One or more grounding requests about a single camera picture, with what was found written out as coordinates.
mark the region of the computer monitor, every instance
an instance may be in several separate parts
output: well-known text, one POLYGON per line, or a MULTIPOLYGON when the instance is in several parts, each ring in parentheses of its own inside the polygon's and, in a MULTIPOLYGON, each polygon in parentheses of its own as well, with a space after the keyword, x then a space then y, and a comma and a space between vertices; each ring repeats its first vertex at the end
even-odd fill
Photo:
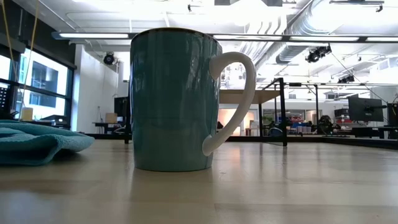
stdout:
POLYGON ((348 97, 348 113, 354 121, 384 121, 383 105, 379 99, 348 97))
POLYGON ((117 97, 114 99, 114 112, 118 114, 118 117, 127 116, 127 103, 129 101, 128 97, 117 97))

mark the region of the mug rim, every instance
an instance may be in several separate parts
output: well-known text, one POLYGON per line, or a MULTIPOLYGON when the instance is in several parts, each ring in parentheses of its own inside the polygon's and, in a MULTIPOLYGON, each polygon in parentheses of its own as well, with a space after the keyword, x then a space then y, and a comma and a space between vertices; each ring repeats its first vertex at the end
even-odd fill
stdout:
POLYGON ((135 38, 140 37, 141 34, 148 34, 148 33, 151 32, 151 31, 158 31, 158 30, 185 31, 185 32, 191 32, 191 33, 194 33, 194 34, 200 34, 200 35, 202 35, 202 36, 204 36, 204 37, 209 37, 210 39, 214 40, 219 46, 221 46, 221 44, 218 42, 218 40, 216 40, 214 37, 212 37, 212 36, 210 36, 210 35, 208 35, 208 34, 205 34, 205 33, 202 33, 202 32, 196 31, 196 30, 193 30, 193 29, 180 28, 180 27, 159 27, 159 28, 153 28, 153 29, 145 30, 145 31, 142 31, 141 33, 135 35, 135 36, 131 39, 131 42, 132 42, 135 38))

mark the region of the white mug handle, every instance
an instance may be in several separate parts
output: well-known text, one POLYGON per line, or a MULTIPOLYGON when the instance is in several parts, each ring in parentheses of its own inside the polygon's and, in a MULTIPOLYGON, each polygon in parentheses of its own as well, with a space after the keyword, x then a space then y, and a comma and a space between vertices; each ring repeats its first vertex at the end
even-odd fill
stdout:
POLYGON ((228 137, 234 132, 236 127, 242 122, 249 111, 250 105, 254 98, 256 90, 256 69, 251 59, 239 52, 228 52, 219 56, 215 56, 210 60, 210 75, 214 80, 220 77, 221 72, 227 65, 241 62, 246 69, 246 84, 243 90, 242 101, 238 105, 235 114, 228 122, 228 124, 213 137, 211 135, 203 141, 202 151, 205 156, 209 156, 221 144, 223 144, 228 137))

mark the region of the teal mug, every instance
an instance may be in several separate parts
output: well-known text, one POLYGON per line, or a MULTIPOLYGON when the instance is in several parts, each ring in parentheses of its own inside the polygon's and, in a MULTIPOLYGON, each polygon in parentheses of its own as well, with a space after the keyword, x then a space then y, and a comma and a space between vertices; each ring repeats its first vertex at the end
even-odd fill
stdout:
POLYGON ((212 152, 241 123, 254 97, 251 59, 238 52, 222 54, 211 36, 179 28, 137 34, 130 54, 135 167, 171 172, 211 167, 212 152), (216 133, 220 75, 234 62, 246 69, 243 99, 216 133))

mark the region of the teal towel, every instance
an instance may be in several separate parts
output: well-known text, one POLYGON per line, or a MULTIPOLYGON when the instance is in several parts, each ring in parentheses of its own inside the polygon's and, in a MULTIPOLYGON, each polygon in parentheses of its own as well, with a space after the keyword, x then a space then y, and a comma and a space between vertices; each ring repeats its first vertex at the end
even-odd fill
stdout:
POLYGON ((0 164, 39 166, 62 150, 79 152, 94 138, 59 128, 0 120, 0 164))

